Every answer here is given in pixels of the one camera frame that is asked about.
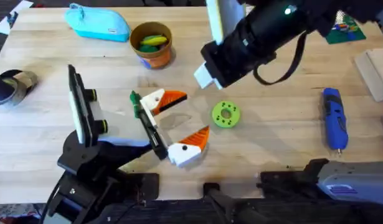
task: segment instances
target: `orange pot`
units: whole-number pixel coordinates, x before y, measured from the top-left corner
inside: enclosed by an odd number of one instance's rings
[[[168,43],[157,52],[139,51],[140,42],[149,35],[163,35],[168,39]],[[171,61],[172,33],[160,22],[145,22],[138,25],[130,34],[130,45],[146,68],[161,68]]]

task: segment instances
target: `blue power tool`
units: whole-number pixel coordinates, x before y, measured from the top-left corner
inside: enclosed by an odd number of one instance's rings
[[[337,150],[338,154],[341,154],[349,139],[341,95],[337,89],[326,88],[323,98],[327,143],[332,150]]]

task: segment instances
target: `blue pencil case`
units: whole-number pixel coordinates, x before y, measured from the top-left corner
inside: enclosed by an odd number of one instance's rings
[[[108,9],[84,7],[70,4],[65,12],[65,20],[81,37],[126,42],[130,28],[124,18]]]

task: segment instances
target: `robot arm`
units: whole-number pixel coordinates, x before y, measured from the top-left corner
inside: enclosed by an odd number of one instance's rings
[[[303,54],[306,36],[317,30],[327,36],[339,10],[359,22],[383,20],[383,0],[239,0],[254,5],[222,43],[206,44],[201,54],[206,63],[196,73],[217,80],[217,86],[227,87],[254,70],[264,85],[282,82],[297,68]],[[275,51],[300,35],[294,60],[286,74],[274,83],[260,78],[257,68],[276,58]]]

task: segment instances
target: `green ring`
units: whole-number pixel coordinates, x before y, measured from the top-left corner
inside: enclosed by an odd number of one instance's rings
[[[222,110],[230,112],[230,118],[222,116]],[[241,111],[237,105],[229,101],[221,101],[212,110],[212,119],[214,123],[221,128],[232,128],[240,119]]]

